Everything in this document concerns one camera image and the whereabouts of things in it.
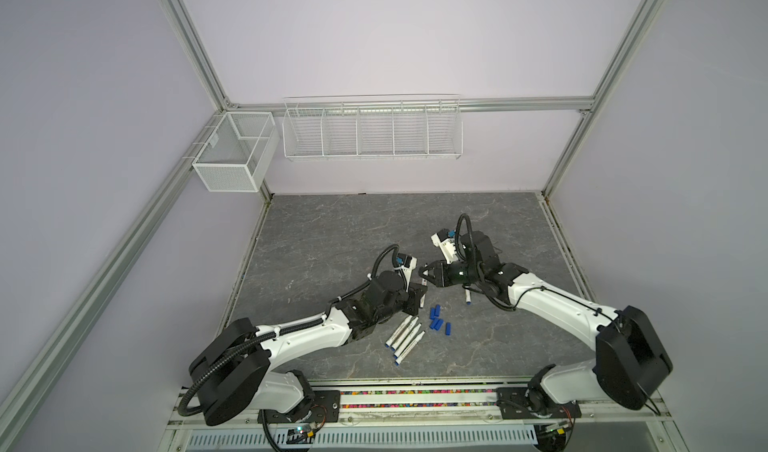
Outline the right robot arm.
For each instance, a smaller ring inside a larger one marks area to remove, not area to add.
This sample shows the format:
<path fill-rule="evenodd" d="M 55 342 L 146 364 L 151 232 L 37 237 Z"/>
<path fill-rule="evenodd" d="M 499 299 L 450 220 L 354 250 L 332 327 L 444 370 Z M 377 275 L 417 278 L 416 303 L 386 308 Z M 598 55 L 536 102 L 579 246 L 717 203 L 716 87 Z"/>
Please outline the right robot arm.
<path fill-rule="evenodd" d="M 588 360 L 550 364 L 537 372 L 521 402 L 530 413 L 545 417 L 571 402 L 601 399 L 640 410 L 672 373 L 672 360 L 641 309 L 580 298 L 521 265 L 504 262 L 481 231 L 459 235 L 443 228 L 431 240 L 442 257 L 420 268 L 423 279 L 436 287 L 481 293 L 507 312 L 533 313 L 592 351 Z"/>

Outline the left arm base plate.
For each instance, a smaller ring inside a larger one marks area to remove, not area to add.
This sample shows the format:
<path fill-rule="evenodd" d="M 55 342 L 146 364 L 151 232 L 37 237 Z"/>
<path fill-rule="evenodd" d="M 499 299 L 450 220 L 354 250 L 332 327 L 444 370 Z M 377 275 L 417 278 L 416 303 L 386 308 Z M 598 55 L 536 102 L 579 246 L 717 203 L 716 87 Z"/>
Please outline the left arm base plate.
<path fill-rule="evenodd" d="M 276 410 L 262 410 L 257 421 L 268 424 L 299 424 L 304 422 L 336 423 L 341 410 L 340 390 L 315 391 L 310 398 L 303 399 L 286 413 Z"/>

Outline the white mesh box basket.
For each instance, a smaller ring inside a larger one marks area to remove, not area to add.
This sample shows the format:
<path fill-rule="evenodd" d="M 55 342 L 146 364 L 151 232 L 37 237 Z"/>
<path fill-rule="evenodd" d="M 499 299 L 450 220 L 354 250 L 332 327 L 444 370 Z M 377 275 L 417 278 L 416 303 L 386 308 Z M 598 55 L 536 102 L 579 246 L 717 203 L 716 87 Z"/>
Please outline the white mesh box basket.
<path fill-rule="evenodd" d="M 260 192 L 279 144 L 271 112 L 224 112 L 193 160 L 210 192 Z"/>

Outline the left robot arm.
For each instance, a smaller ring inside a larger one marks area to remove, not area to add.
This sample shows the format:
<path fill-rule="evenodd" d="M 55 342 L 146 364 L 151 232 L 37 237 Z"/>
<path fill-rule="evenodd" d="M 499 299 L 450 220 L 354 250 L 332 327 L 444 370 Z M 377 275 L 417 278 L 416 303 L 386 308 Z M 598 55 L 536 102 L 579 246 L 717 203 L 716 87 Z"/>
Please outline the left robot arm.
<path fill-rule="evenodd" d="M 387 270 L 339 297 L 326 311 L 304 319 L 262 326 L 238 319 L 190 364 L 192 384 L 177 413 L 201 414 L 208 426 L 221 425 L 250 406 L 289 422 L 303 419 L 317 404 L 315 391 L 301 371 L 277 369 L 305 355 L 359 341 L 400 312 L 416 317 L 427 290 L 425 279 L 409 280 L 401 270 Z"/>

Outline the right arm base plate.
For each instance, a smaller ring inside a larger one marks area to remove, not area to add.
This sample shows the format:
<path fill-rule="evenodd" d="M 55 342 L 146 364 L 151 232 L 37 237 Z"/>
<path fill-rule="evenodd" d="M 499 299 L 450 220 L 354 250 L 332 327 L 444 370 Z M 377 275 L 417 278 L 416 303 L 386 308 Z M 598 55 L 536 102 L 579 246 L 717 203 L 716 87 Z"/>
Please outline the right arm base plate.
<path fill-rule="evenodd" d="M 500 387 L 496 404 L 503 419 L 578 419 L 577 403 L 555 404 L 543 392 L 527 387 Z"/>

